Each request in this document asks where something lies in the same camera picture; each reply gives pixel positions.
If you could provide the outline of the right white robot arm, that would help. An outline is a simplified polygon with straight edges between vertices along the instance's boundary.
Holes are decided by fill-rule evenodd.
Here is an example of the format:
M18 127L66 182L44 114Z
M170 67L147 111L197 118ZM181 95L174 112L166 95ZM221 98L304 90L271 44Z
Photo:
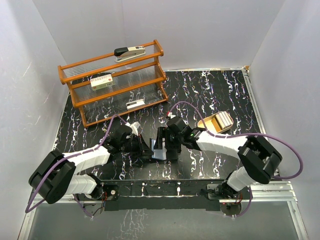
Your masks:
M268 184L283 157L263 136L232 137L219 133L209 134L204 127L191 128L182 118L173 117L165 127L157 129L156 139L149 141L156 160L176 160L185 146L190 150L210 151L237 158L242 167L232 171L215 188L203 190L207 195L233 199L253 183Z

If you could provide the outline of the black leather card holder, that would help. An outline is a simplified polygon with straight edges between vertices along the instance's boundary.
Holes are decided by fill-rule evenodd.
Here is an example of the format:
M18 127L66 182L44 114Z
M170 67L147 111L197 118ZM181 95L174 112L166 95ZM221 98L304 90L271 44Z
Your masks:
M162 139L162 149L155 149L156 140L150 138L149 139L150 149L153 154L151 156L152 159L160 160L160 161L176 161L179 158L179 154L176 149L167 150L166 149L166 141Z

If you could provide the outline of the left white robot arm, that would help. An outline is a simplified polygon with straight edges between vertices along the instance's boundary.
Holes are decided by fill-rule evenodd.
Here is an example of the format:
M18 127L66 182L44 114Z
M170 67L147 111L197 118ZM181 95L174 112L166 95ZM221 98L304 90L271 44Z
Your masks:
M103 166L121 153L147 160L154 154L138 133L135 123L120 126L100 144L82 151L61 153L52 150L28 183L48 204L72 194L85 194L97 200L103 195L104 188L97 179L81 172Z

